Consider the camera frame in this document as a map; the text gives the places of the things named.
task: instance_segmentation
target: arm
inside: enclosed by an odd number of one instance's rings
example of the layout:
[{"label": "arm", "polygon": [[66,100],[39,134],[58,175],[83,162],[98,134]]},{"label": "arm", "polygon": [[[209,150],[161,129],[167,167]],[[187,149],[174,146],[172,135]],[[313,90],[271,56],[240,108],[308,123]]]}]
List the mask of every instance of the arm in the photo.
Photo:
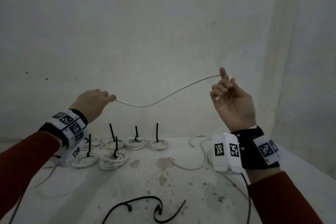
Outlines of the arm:
[{"label": "arm", "polygon": [[[212,86],[210,92],[219,116],[231,133],[252,135],[251,138],[237,135],[240,144],[246,142],[245,140],[253,140],[261,136],[259,134],[253,137],[254,129],[250,129],[256,127],[251,95],[242,90],[234,78],[229,80],[224,68],[220,68],[219,71],[222,79]],[[248,190],[264,224],[322,223],[288,175],[281,171],[277,162],[267,166],[260,155],[245,151],[241,153],[241,162],[243,168],[247,169],[246,173],[251,182]],[[262,168],[260,170],[253,168],[253,163]]]},{"label": "arm", "polygon": [[[107,91],[89,90],[81,94],[71,108],[80,111],[89,124],[115,99],[116,96]],[[39,131],[0,153],[0,220],[16,204],[33,176],[58,150],[72,149],[67,149],[54,135]]]}]

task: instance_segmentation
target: person's right hand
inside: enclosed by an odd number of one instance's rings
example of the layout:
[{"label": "person's right hand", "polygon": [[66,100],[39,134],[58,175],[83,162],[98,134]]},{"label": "person's right hand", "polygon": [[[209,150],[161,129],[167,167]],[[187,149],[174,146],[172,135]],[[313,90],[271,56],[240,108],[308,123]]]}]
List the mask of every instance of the person's right hand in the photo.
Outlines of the person's right hand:
[{"label": "person's right hand", "polygon": [[117,99],[115,95],[109,95],[107,91],[100,89],[88,90],[79,95],[76,102],[69,109],[80,111],[88,121],[88,124],[97,119],[103,112],[105,106]]},{"label": "person's right hand", "polygon": [[212,86],[210,96],[221,119],[230,132],[248,129],[256,125],[255,109],[250,94],[242,90],[223,67],[219,69],[221,80]]}]

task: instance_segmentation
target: black cord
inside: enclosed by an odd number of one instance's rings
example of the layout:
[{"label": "black cord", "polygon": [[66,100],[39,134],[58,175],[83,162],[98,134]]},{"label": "black cord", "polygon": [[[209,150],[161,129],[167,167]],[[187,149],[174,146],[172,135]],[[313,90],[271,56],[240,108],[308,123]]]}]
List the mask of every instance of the black cord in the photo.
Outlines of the black cord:
[{"label": "black cord", "polygon": [[242,177],[244,179],[244,182],[246,184],[247,194],[249,196],[249,212],[247,214],[247,222],[246,222],[247,224],[249,224],[250,223],[250,217],[251,217],[251,197],[250,197],[250,192],[249,192],[249,185],[247,184],[246,178],[243,175],[243,173],[240,173],[240,174],[242,175]]},{"label": "black cord", "polygon": [[153,217],[154,217],[154,220],[155,222],[157,223],[167,223],[168,221],[171,221],[178,213],[179,211],[181,210],[182,206],[184,205],[184,203],[186,202],[185,200],[183,201],[183,204],[180,206],[180,208],[178,209],[178,211],[172,216],[170,217],[169,219],[166,219],[166,220],[158,220],[157,218],[155,218],[155,213],[157,211],[159,211],[159,215],[162,214],[162,209],[163,209],[163,205],[162,205],[162,201],[161,199],[159,199],[158,197],[155,197],[155,196],[145,196],[145,197],[138,197],[138,198],[135,198],[135,199],[132,199],[132,200],[129,200],[129,201],[126,201],[126,202],[122,202],[122,203],[119,203],[119,204],[116,204],[115,206],[113,206],[111,208],[111,210],[109,210],[109,212],[107,213],[107,215],[105,216],[103,222],[101,224],[104,224],[107,220],[107,218],[109,217],[109,215],[111,214],[111,212],[116,209],[117,207],[121,206],[121,205],[126,205],[127,208],[128,208],[128,211],[131,212],[132,211],[132,206],[130,206],[128,203],[131,203],[133,201],[138,201],[138,200],[141,200],[141,199],[146,199],[146,198],[153,198],[153,199],[156,199],[157,201],[160,202],[161,206],[160,205],[157,205],[155,210],[154,210],[154,214],[153,214]]},{"label": "black cord", "polygon": [[8,222],[8,224],[11,224],[11,223],[13,222],[14,217],[15,217],[15,215],[16,215],[16,212],[17,212],[18,209],[19,209],[19,206],[20,206],[20,204],[21,204],[22,198],[23,198],[23,196],[24,196],[24,194],[25,194],[25,192],[26,192],[26,190],[27,190],[29,184],[30,184],[30,182],[29,182],[29,183],[27,184],[27,186],[24,188],[23,193],[22,193],[22,196],[20,197],[18,203],[16,204],[15,210],[14,210],[14,212],[13,212],[13,214],[12,214],[12,217],[10,218],[10,221]]}]

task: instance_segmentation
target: red sleeve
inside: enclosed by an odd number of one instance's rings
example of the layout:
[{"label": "red sleeve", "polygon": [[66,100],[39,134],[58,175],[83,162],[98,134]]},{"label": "red sleeve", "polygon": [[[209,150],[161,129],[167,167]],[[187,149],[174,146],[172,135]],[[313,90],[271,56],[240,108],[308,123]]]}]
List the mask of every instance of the red sleeve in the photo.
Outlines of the red sleeve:
[{"label": "red sleeve", "polygon": [[263,224],[323,224],[285,172],[249,185],[249,192]]},{"label": "red sleeve", "polygon": [[0,153],[0,220],[59,148],[60,143],[51,134],[36,132]]}]

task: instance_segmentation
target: wristband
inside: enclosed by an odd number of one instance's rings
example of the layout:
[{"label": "wristband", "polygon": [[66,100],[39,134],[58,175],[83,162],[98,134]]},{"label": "wristband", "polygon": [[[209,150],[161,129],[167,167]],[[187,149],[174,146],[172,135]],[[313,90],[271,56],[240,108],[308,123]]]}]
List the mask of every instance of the wristband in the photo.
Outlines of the wristband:
[{"label": "wristband", "polygon": [[52,116],[39,131],[45,131],[60,138],[62,147],[71,149],[84,138],[87,124],[86,117],[80,111],[71,109]]},{"label": "wristband", "polygon": [[264,136],[260,127],[232,132],[238,138],[241,165],[247,170],[262,170],[279,167],[278,148]]}]

